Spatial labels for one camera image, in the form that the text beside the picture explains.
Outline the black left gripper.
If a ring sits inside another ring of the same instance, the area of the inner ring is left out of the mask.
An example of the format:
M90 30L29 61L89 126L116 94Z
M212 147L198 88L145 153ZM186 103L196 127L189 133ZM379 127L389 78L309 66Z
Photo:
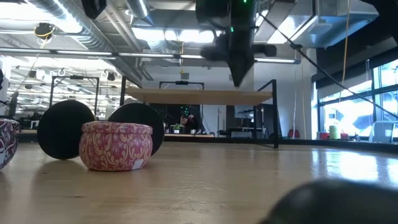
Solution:
M96 19L107 6L107 0L81 0L83 10L87 17Z

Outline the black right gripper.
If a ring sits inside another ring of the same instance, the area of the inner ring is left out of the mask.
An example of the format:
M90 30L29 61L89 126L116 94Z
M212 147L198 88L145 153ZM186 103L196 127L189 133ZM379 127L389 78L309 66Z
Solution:
M208 60L228 62L234 86L254 86L254 55L274 57L277 47L255 44L257 1L200 0L195 14L200 25L222 31L212 44L204 46L200 55Z

